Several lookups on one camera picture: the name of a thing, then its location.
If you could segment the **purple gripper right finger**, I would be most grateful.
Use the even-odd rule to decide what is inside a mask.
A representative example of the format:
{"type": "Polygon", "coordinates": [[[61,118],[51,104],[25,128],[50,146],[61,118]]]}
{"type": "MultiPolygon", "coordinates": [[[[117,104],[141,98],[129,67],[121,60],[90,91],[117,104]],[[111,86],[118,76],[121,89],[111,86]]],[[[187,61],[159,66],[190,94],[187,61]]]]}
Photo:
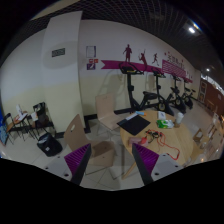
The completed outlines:
{"type": "Polygon", "coordinates": [[[137,143],[132,144],[132,154],[139,169],[143,183],[145,185],[152,183],[153,179],[151,174],[159,155],[137,143]]]}

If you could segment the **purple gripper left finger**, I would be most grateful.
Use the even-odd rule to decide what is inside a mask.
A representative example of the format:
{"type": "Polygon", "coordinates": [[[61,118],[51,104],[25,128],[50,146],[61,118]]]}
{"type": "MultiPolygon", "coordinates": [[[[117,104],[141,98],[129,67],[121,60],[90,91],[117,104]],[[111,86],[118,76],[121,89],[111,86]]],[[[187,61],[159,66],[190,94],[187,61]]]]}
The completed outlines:
{"type": "Polygon", "coordinates": [[[90,156],[91,145],[86,144],[64,157],[65,162],[72,173],[72,183],[76,185],[81,183],[90,156]]]}

